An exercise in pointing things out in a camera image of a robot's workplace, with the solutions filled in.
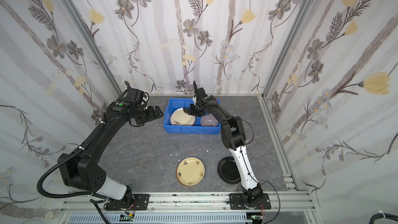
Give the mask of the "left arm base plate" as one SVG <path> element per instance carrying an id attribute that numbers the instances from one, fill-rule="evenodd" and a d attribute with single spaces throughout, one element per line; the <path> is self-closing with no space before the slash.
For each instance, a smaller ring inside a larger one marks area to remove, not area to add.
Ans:
<path id="1" fill-rule="evenodd" d="M 134 194 L 133 198 L 134 198 L 134 203 L 133 203 L 131 210 L 134 210 L 134 211 L 146 211 L 147 210 L 150 194 Z"/>

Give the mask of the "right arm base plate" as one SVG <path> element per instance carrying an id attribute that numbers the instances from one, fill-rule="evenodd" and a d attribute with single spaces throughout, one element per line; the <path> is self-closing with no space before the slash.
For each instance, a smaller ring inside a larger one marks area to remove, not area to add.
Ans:
<path id="1" fill-rule="evenodd" d="M 259 199 L 250 199 L 243 193 L 229 194 L 228 204 L 231 210 L 269 210 L 272 208 L 268 194 Z"/>

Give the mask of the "cream plate with black mark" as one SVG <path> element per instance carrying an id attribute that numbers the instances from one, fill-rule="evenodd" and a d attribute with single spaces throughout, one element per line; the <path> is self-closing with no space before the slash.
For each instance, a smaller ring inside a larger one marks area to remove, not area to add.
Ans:
<path id="1" fill-rule="evenodd" d="M 178 108 L 171 115 L 172 125 L 192 126 L 195 124 L 195 117 L 187 114 L 184 107 Z"/>

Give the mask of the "cream plate with flower marks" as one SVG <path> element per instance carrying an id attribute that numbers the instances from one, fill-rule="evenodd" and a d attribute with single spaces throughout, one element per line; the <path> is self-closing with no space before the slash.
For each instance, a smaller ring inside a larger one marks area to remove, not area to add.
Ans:
<path id="1" fill-rule="evenodd" d="M 188 157 L 182 160 L 176 170 L 177 179 L 185 186 L 197 185 L 202 181 L 204 174 L 204 164 L 196 157 Z"/>

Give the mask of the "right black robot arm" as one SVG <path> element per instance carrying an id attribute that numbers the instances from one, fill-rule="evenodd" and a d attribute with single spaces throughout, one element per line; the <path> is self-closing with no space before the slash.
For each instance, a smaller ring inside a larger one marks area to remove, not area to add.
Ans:
<path id="1" fill-rule="evenodd" d="M 249 162 L 243 120 L 229 114 L 213 95 L 207 95 L 196 83 L 193 87 L 194 103 L 186 111 L 187 114 L 196 117 L 212 114 L 220 123 L 222 142 L 232 154 L 239 172 L 244 203 L 248 208 L 255 207 L 262 200 L 263 190 Z"/>

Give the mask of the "blue plastic bin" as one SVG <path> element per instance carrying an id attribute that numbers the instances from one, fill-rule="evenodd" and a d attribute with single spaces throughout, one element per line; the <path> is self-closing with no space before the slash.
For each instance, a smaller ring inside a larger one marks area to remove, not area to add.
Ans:
<path id="1" fill-rule="evenodd" d="M 218 123 L 215 127 L 205 127 L 201 125 L 202 117 L 195 117 L 194 125 L 172 125 L 171 116 L 179 108 L 189 108 L 193 104 L 192 99 L 170 98 L 164 112 L 163 126 L 168 133 L 182 134 L 219 134 L 221 125 Z"/>

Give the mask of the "purple ceramic bowl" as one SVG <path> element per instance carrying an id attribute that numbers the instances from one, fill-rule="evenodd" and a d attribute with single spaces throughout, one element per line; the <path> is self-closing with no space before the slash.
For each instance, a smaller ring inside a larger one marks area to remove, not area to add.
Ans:
<path id="1" fill-rule="evenodd" d="M 218 120 L 212 114 L 201 117 L 201 126 L 203 127 L 216 127 L 218 123 Z"/>

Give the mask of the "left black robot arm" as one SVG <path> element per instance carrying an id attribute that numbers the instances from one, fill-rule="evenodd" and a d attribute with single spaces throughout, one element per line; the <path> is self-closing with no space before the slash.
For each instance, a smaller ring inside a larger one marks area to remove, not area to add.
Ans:
<path id="1" fill-rule="evenodd" d="M 111 179 L 98 163 L 112 138 L 126 123 L 135 121 L 134 127 L 142 127 L 163 117 L 160 107 L 150 106 L 148 101 L 147 93 L 129 88 L 107 106 L 89 137 L 72 153 L 59 157 L 66 186 L 107 198 L 108 210 L 127 209 L 134 204 L 131 187 Z"/>

